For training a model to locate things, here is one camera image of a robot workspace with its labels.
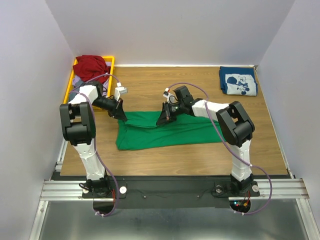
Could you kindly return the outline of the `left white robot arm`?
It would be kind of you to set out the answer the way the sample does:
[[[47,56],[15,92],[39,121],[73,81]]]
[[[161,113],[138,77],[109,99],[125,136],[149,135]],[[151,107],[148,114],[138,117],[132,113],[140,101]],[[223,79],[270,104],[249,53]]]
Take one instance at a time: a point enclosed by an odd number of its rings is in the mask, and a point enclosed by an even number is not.
[[[98,81],[84,83],[74,88],[75,96],[59,107],[62,134],[77,151],[86,170],[86,183],[81,183],[85,194],[95,197],[107,197],[112,189],[106,168],[99,160],[96,144],[96,121],[93,107],[106,110],[108,115],[117,120],[127,121],[123,110],[122,94],[127,89],[120,82],[116,84],[114,95],[103,96],[103,85]]]

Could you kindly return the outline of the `green t shirt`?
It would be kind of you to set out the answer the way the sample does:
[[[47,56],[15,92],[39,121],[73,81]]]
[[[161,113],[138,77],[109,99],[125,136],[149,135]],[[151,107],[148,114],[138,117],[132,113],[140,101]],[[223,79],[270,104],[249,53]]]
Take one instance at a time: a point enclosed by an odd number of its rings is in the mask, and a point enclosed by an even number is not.
[[[116,146],[118,150],[143,150],[176,145],[220,143],[215,126],[205,117],[187,114],[177,116],[177,120],[156,125],[159,111],[129,111],[127,121],[118,121]]]

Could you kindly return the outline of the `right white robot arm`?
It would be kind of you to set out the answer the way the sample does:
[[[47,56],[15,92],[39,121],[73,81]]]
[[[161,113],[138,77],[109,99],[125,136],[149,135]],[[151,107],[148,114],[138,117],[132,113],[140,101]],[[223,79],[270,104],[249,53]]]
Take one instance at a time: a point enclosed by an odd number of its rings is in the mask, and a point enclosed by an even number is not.
[[[251,170],[250,145],[255,126],[242,104],[215,103],[202,98],[193,98],[187,86],[182,85],[173,90],[166,88],[163,96],[162,110],[156,124],[164,125],[177,120],[177,116],[186,114],[203,117],[217,122],[220,129],[218,136],[232,155],[230,189],[234,193],[248,191],[254,177]]]

